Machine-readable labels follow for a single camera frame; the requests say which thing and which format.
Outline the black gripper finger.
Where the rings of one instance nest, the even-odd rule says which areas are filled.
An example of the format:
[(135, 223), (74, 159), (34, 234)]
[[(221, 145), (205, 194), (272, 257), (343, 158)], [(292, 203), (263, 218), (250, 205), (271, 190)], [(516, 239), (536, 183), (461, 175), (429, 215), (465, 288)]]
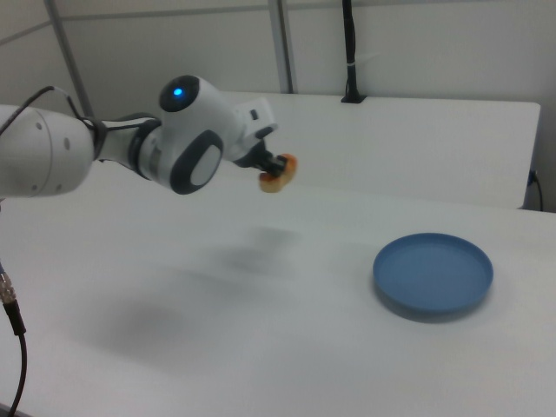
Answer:
[(265, 162), (264, 172), (272, 177), (280, 177), (286, 170), (288, 159), (285, 156), (272, 156)]

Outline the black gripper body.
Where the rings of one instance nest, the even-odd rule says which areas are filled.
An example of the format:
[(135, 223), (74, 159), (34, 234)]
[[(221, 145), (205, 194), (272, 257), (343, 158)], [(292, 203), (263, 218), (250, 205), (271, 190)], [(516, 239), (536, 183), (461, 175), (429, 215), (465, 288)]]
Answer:
[(265, 162), (268, 160), (269, 157), (272, 157), (274, 155), (267, 150), (265, 140), (260, 139), (257, 144), (251, 149), (251, 156), (253, 166), (264, 172)]

